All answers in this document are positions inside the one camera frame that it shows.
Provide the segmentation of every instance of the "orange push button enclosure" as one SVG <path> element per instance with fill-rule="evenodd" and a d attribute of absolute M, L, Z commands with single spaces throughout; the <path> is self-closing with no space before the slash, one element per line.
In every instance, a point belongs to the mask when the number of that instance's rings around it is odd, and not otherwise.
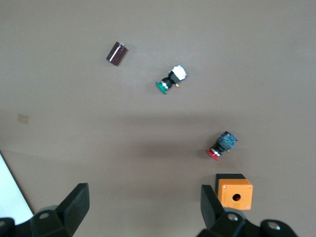
<path fill-rule="evenodd" d="M 247 179 L 219 179 L 218 199 L 223 207 L 250 210 L 253 186 Z"/>

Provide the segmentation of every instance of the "blue component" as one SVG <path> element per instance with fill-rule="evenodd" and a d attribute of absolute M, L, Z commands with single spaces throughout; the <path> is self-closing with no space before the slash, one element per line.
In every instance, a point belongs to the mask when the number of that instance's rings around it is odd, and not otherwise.
<path fill-rule="evenodd" d="M 238 140 L 229 132 L 224 132 L 218 139 L 217 142 L 221 145 L 226 151 L 229 151 Z"/>

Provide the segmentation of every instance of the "brown block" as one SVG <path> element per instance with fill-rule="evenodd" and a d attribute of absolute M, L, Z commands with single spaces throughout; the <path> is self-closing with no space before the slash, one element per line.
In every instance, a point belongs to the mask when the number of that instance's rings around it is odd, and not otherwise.
<path fill-rule="evenodd" d="M 124 44 L 116 42 L 107 56 L 107 60 L 115 66 L 118 66 L 126 52 L 127 49 L 124 47 Z"/>

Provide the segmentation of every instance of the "hole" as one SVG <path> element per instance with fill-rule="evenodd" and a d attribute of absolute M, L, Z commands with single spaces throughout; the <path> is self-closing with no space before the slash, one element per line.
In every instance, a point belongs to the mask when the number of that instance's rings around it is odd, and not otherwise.
<path fill-rule="evenodd" d="M 47 212 L 45 212 L 45 213 L 41 214 L 41 215 L 39 216 L 39 218 L 42 220 L 42 219 L 47 218 L 48 216 L 49 216 L 49 214 L 48 214 Z"/>
<path fill-rule="evenodd" d="M 233 200 L 234 200 L 234 201 L 239 201 L 239 200 L 240 200 L 240 195 L 239 195 L 239 194 L 235 194 L 235 195 L 233 196 Z"/>

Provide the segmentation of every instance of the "screw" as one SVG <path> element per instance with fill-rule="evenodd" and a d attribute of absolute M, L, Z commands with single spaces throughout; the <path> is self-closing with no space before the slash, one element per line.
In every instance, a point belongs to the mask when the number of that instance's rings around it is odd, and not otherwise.
<path fill-rule="evenodd" d="M 231 221 L 237 221 L 238 217 L 235 214 L 233 214 L 233 213 L 229 213 L 228 214 L 228 219 L 230 219 Z"/>
<path fill-rule="evenodd" d="M 47 217 L 49 217 L 49 214 L 47 213 L 47 212 L 45 212 L 45 213 L 43 213 L 43 214 L 41 214 L 40 216 L 39 216 L 39 218 L 42 220 L 42 219 L 45 219 L 45 218 L 47 218 Z"/>
<path fill-rule="evenodd" d="M 276 231 L 281 230 L 281 227 L 278 225 L 278 223 L 273 222 L 273 221 L 269 221 L 269 222 L 268 222 L 268 226 L 269 226 L 271 229 L 276 230 Z"/>

